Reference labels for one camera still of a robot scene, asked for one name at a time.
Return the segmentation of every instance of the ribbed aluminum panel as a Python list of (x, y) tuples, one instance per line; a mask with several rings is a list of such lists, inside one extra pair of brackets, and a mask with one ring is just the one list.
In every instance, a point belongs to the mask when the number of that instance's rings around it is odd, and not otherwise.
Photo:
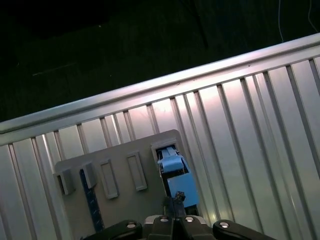
[(0, 239), (72, 239), (54, 164), (172, 129), (208, 223), (320, 239), (319, 55), (296, 47), (3, 134)]

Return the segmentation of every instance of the metal sheet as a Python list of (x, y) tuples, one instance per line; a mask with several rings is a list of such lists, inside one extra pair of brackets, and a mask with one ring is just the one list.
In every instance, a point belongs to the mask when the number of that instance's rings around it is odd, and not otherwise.
[(147, 106), (131, 109), (128, 114), (134, 139), (141, 139), (155, 134)]
[(77, 126), (60, 129), (58, 137), (60, 156), (63, 160), (75, 158), (84, 154)]
[(81, 127), (83, 142), (85, 143), (88, 153), (107, 147), (100, 119), (84, 122)]
[(123, 112), (119, 112), (115, 114), (114, 118), (115, 123), (112, 123), (112, 125), (109, 125), (110, 128), (114, 128), (115, 130), (118, 129), (118, 134), (121, 140), (121, 143), (127, 143), (131, 141), (131, 137), (128, 130), (128, 125), (126, 124), (125, 115)]
[(214, 147), (211, 138), (208, 136), (207, 123), (204, 121), (203, 113), (201, 112), (201, 104), (196, 95), (191, 92), (186, 95), (187, 105), (189, 107), (190, 120), (193, 123), (195, 138), (200, 148), (200, 154), (203, 160), (205, 176), (209, 183), (208, 192), (211, 193), (211, 198), (215, 200), (218, 219), (233, 219), (230, 214), (229, 200), (226, 191), (223, 188), (222, 176), (217, 162), (217, 156), (214, 152)]
[(192, 163), (194, 165), (195, 173), (197, 176), (197, 181), (200, 189), (206, 189), (206, 191), (201, 191), (201, 198), (203, 199), (204, 205), (202, 206), (202, 211), (205, 216), (205, 220), (207, 220), (210, 225), (217, 221), (217, 206), (215, 200), (210, 191), (211, 187), (207, 178), (206, 167), (203, 164), (204, 159), (201, 156), (201, 152), (199, 149), (199, 143), (195, 136), (195, 130), (193, 128), (193, 124), (191, 122), (189, 116), (189, 109), (187, 109), (186, 102), (184, 96), (176, 97), (177, 108), (179, 111), (179, 115), (181, 117), (181, 122), (183, 124), (183, 128), (185, 131), (185, 136), (187, 138), (188, 147), (190, 149)]
[(273, 135), (271, 119), (274, 116), (268, 116), (268, 111), (270, 110), (269, 108), (271, 106), (271, 100), (269, 99), (269, 95), (265, 95), (265, 92), (262, 92), (266, 89), (263, 89), (263, 86), (261, 85), (259, 87), (257, 78), (263, 78), (263, 75), (260, 74), (259, 76), (255, 77), (249, 76), (245, 79), (248, 93), (252, 101), (252, 106), (259, 126), (259, 131), (261, 133), (260, 137), (262, 138), (264, 143), (267, 155), (267, 163), (270, 166), (270, 171), (272, 174), (271, 177), (273, 179), (272, 184), (274, 184), (274, 189), (277, 190), (276, 194), (278, 196), (278, 201), (280, 201), (281, 203), (280, 210), (284, 218), (282, 220), (284, 229), (286, 231), (286, 234), (290, 235), (291, 239), (298, 240), (303, 236), (301, 235), (298, 227), (298, 220), (297, 216), (295, 215), (295, 208), (292, 205), (292, 198), (288, 193), (289, 189), (286, 184), (286, 176), (282, 171), (281, 160), (284, 160), (285, 158), (283, 157), (281, 159), (277, 149), (275, 136)]
[(13, 147), (36, 237), (57, 240), (31, 139), (15, 142)]
[(14, 240), (31, 240), (28, 220), (8, 146), (0, 147), (0, 156), (0, 204), (1, 210), (6, 215), (9, 232)]
[(319, 108), (320, 95), (312, 73), (309, 61), (303, 61), (292, 65), (294, 84), (297, 87), (297, 95), (301, 101), (301, 111), (304, 111), (304, 128), (309, 135), (309, 144), (313, 142), (314, 158), (317, 158), (318, 172), (320, 173), (320, 114), (315, 109)]
[(270, 127), (270, 134), (272, 137), (273, 145), (276, 146), (276, 149), (268, 149), (267, 141), (265, 140), (267, 151), (272, 151), (274, 154), (278, 154), (276, 158), (269, 158), (269, 161), (275, 160), (281, 167), (280, 171), (282, 172), (282, 178), (285, 182), (285, 191), (281, 191), (281, 188), (278, 188), (280, 196), (283, 194), (288, 194), (290, 199), (290, 204), (283, 203), (282, 209), (287, 219), (288, 227), (290, 229), (291, 236), (296, 236), (298, 239), (312, 239), (311, 233), (308, 229), (308, 222), (306, 213), (303, 209), (303, 204), (299, 196), (298, 187), (296, 185), (294, 174), (291, 169), (289, 156), (286, 150), (282, 132), (279, 126), (278, 117), (279, 112), (275, 111), (275, 108), (272, 103), (272, 98), (269, 94), (267, 87), (266, 79), (262, 73), (255, 75), (256, 78), (256, 88), (259, 90), (261, 96), (262, 108), (264, 108), (265, 115), (264, 120)]
[(48, 134), (37, 136), (36, 144), (45, 177), (45, 187), (48, 189), (49, 193), (48, 202), (50, 202), (54, 210), (55, 220), (59, 227), (60, 237), (62, 240), (71, 240), (71, 228), (53, 175), (55, 163), (58, 161), (53, 159), (55, 155), (52, 154), (52, 152), (54, 150), (57, 151), (57, 149), (51, 148), (53, 143), (51, 143), (51, 146), (49, 145)]
[[(267, 48), (246, 53), (243, 55), (239, 55), (226, 60), (184, 70), (181, 72), (170, 74), (165, 77), (158, 77), (156, 79), (141, 82), (141, 83), (132, 85), (130, 87), (124, 87), (108, 93), (97, 95), (95, 97), (89, 97), (86, 100), (80, 100), (73, 103), (65, 104), (61, 107), (56, 107), (53, 111), (37, 112), (25, 117), (24, 119), (16, 118), (14, 120), (5, 121), (0, 124), (0, 133), (5, 132), (7, 129), (14, 129), (17, 127), (17, 125), (27, 125), (29, 123), (32, 123), (35, 118), (49, 119), (50, 117), (55, 115), (61, 116), (63, 114), (69, 113), (70, 111), (74, 112), (75, 109), (77, 110), (88, 109), (89, 106), (93, 107), (102, 102), (112, 101), (114, 99), (118, 99), (119, 97), (128, 96), (130, 94), (136, 94), (141, 91), (150, 91), (152, 89), (163, 87), (166, 85), (176, 84), (176, 83), (179, 83), (181, 80), (189, 79), (190, 77), (205, 75), (205, 74), (211, 73), (212, 71), (218, 72), (230, 67), (243, 65), (244, 63), (254, 62), (255, 60), (264, 60), (264, 59), (269, 60), (269, 58), (278, 56), (279, 53), (283, 53), (283, 55), (285, 55), (287, 53), (291, 53), (297, 50), (300, 50), (298, 51), (299, 53), (302, 52), (302, 50), (312, 50), (313, 52), (311, 52), (311, 56), (314, 56), (315, 54), (319, 54), (319, 49), (314, 49), (314, 46), (319, 45), (319, 43), (320, 43), (320, 33), (303, 37), (300, 39), (296, 39), (283, 44), (278, 44), (272, 47), (267, 47)], [(298, 60), (302, 58), (307, 58), (306, 54), (304, 56), (298, 56), (298, 57), (299, 57)], [(296, 59), (291, 58), (289, 61), (290, 63), (292, 63), (292, 62), (295, 62)]]
[(157, 132), (162, 133), (171, 129), (179, 130), (170, 99), (155, 102), (152, 107), (152, 114), (154, 114), (158, 128)]
[(292, 154), (292, 168), (296, 171), (295, 181), (301, 185), (300, 197), (305, 199), (304, 209), (308, 226), (317, 239), (320, 238), (320, 180), (316, 169), (301, 113), (295, 99), (285, 67), (269, 72), (270, 81), (287, 135), (288, 151)]
[(316, 34), (0, 123), (7, 236), (69, 239), (60, 160), (177, 129), (209, 224), (319, 239), (319, 56)]
[(244, 91), (239, 80), (234, 80), (222, 85), (235, 134), (246, 168), (246, 174), (250, 181), (257, 212), (262, 224), (262, 230), (275, 239), (286, 239), (284, 223), (281, 221), (279, 209), (276, 203), (268, 169), (265, 166), (265, 157), (255, 131), (255, 126)]
[(121, 144), (122, 141), (119, 135), (115, 117), (113, 115), (106, 116), (104, 118), (104, 122), (105, 122), (105, 131), (107, 133), (107, 138), (109, 139), (110, 146), (116, 146), (118, 144)]
[(234, 220), (258, 230), (225, 110), (216, 86), (199, 91), (214, 148), (223, 172)]

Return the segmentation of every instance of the white cable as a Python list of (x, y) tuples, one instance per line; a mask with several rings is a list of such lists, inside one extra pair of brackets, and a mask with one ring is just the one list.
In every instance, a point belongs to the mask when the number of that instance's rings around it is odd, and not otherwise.
[(284, 42), (284, 37), (282, 36), (281, 27), (280, 27), (280, 9), (281, 9), (281, 0), (279, 0), (279, 7), (278, 7), (278, 28), (279, 28), (281, 41)]
[(308, 21), (309, 21), (310, 25), (312, 26), (312, 28), (318, 33), (317, 28), (315, 27), (315, 25), (312, 23), (312, 21), (310, 19), (311, 9), (312, 9), (312, 0), (310, 0), (310, 4), (309, 4)]

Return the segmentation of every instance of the screw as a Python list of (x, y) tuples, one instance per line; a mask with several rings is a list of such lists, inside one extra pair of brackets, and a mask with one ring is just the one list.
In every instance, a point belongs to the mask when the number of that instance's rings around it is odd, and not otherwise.
[(163, 217), (163, 218), (160, 219), (160, 221), (163, 222), (163, 223), (165, 223), (165, 222), (168, 222), (169, 220), (168, 220), (168, 218)]
[(226, 222), (220, 222), (219, 223), (219, 225), (221, 226), (221, 227), (223, 227), (224, 229), (227, 229), (228, 227), (229, 227), (229, 224), (228, 223), (226, 223)]
[(130, 222), (127, 226), (128, 229), (133, 229), (136, 227), (136, 224), (134, 222)]
[(191, 223), (191, 222), (194, 221), (194, 218), (191, 217), (191, 216), (187, 216), (187, 217), (185, 218), (185, 220), (186, 220), (188, 223)]

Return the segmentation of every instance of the light blue plastic piece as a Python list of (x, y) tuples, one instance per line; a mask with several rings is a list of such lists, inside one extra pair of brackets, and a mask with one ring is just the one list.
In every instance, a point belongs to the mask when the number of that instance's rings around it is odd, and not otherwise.
[(185, 208), (199, 203), (196, 184), (191, 173), (175, 176), (167, 181), (172, 197), (177, 192), (184, 192), (185, 200), (183, 201), (183, 205)]
[(169, 173), (184, 168), (181, 156), (178, 155), (162, 158), (160, 161), (158, 161), (158, 164), (162, 165), (164, 173)]
[(158, 161), (162, 165), (162, 173), (170, 173), (176, 170), (185, 170), (185, 173), (168, 178), (168, 186), (171, 196), (174, 197), (177, 192), (184, 192), (184, 207), (190, 207), (199, 203), (196, 183), (191, 174), (190, 168), (183, 156), (169, 146), (161, 150), (162, 159)]

